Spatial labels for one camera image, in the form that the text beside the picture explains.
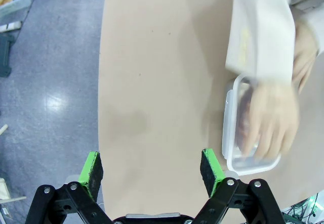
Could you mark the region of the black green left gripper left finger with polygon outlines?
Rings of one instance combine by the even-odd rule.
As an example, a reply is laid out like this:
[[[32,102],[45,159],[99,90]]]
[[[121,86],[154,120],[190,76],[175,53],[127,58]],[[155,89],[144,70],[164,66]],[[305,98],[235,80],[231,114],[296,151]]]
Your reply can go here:
[[[69,214],[78,214],[83,223],[113,223],[97,203],[103,179],[100,153],[88,154],[77,181],[55,189],[51,185],[37,188],[26,223],[64,223]]]

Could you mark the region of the person's right hand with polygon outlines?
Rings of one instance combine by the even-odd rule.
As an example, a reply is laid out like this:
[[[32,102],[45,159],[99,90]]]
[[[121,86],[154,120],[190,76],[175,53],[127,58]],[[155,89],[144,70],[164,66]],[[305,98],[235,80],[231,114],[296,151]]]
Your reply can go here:
[[[290,84],[264,82],[253,91],[249,108],[249,131],[242,153],[248,156],[258,143],[254,156],[275,159],[292,146],[299,126],[299,102]]]

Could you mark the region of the person's left hand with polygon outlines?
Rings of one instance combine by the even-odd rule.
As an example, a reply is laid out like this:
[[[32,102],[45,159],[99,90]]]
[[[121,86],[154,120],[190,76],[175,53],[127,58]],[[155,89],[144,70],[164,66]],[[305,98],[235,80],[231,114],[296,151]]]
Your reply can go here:
[[[305,22],[297,21],[295,28],[292,82],[298,83],[298,92],[301,93],[311,73],[319,48],[314,33]]]

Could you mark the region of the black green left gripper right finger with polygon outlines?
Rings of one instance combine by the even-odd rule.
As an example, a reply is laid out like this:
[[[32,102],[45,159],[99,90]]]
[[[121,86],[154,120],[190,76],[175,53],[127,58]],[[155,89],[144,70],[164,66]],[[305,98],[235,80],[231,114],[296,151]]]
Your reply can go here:
[[[194,223],[221,223],[228,209],[239,209],[245,223],[285,223],[267,181],[258,178],[246,184],[226,177],[213,149],[202,150],[200,173],[209,199]]]

